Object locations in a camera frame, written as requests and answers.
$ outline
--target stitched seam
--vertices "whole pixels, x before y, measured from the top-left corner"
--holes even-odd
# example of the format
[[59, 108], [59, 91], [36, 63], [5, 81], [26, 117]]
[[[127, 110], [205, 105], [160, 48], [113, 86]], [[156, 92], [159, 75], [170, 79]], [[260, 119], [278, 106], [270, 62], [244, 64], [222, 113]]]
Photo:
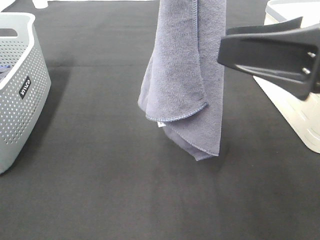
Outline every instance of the stitched seam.
[[167, 117], [167, 118], [156, 118], [156, 117], [152, 117], [148, 114], [145, 115], [145, 117], [150, 120], [150, 121], [153, 121], [153, 122], [164, 122], [164, 123], [167, 123], [167, 122], [174, 122], [174, 121], [177, 121], [177, 120], [181, 120], [181, 119], [185, 119], [185, 118], [188, 118], [198, 112], [200, 112], [202, 109], [204, 109], [206, 106], [208, 105], [207, 102], [205, 102], [204, 104], [202, 104], [200, 106], [200, 108], [194, 110], [194, 111], [191, 111], [191, 112], [188, 112], [186, 114], [183, 114], [181, 116], [174, 116], [174, 117]]
[[219, 153], [210, 152], [209, 150], [206, 150], [206, 149], [204, 149], [204, 148], [202, 148], [202, 147], [199, 147], [199, 146], [197, 146], [196, 144], [192, 143], [191, 141], [185, 139], [178, 130], [172, 128], [170, 125], [167, 125], [167, 127], [171, 128], [173, 131], [175, 131], [183, 140], [185, 140], [188, 144], [190, 144], [190, 145], [193, 146], [194, 148], [199, 149], [199, 150], [201, 150], [202, 152], [205, 152], [206, 154], [210, 154], [210, 155], [212, 155], [212, 156], [216, 156], [216, 157], [219, 156]]
[[200, 158], [196, 158], [195, 160], [198, 162], [198, 161], [202, 161], [202, 160], [205, 160], [205, 159], [210, 159], [212, 157], [218, 157], [218, 155], [211, 155], [211, 156], [205, 156], [205, 157], [200, 157]]
[[200, 66], [200, 53], [199, 53], [199, 42], [198, 42], [198, 0], [192, 0], [192, 21], [193, 21], [193, 44], [197, 49], [197, 60], [199, 63], [199, 75], [200, 75], [200, 92], [204, 98], [207, 98], [207, 93], [204, 87], [204, 79], [201, 75], [201, 66]]

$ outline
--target white tag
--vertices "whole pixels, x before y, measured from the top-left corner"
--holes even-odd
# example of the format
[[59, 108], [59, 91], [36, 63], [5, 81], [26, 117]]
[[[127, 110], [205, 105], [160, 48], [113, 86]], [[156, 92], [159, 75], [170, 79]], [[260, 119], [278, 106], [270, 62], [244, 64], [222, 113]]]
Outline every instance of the white tag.
[[157, 123], [158, 123], [158, 127], [159, 127], [159, 128], [162, 128], [162, 127], [167, 126], [164, 122], [158, 121]]

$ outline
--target perforated plastic basket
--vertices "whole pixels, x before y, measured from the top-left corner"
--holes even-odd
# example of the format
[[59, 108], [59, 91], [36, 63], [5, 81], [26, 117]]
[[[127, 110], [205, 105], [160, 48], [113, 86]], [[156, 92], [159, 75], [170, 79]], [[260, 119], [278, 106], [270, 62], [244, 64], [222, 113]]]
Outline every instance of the perforated plastic basket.
[[46, 63], [29, 13], [0, 13], [0, 66], [13, 67], [0, 82], [0, 174], [15, 161], [43, 109], [51, 86]]

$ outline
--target basket hole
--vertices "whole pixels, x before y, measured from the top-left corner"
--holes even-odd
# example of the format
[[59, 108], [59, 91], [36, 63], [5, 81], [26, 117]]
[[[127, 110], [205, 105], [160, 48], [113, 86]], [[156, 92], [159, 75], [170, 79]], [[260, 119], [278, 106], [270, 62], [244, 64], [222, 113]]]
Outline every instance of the basket hole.
[[0, 37], [18, 37], [18, 33], [12, 28], [0, 28]]

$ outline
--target towel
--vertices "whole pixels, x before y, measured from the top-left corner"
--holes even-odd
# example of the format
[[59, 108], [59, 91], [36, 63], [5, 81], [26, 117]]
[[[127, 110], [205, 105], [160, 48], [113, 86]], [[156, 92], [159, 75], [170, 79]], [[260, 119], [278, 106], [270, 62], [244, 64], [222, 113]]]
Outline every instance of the towel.
[[219, 155], [225, 0], [160, 0], [153, 53], [138, 99], [146, 118], [199, 161]]
[[8, 75], [10, 70], [11, 70], [10, 66], [0, 67], [0, 83], [2, 82], [3, 79], [5, 79], [5, 77]]

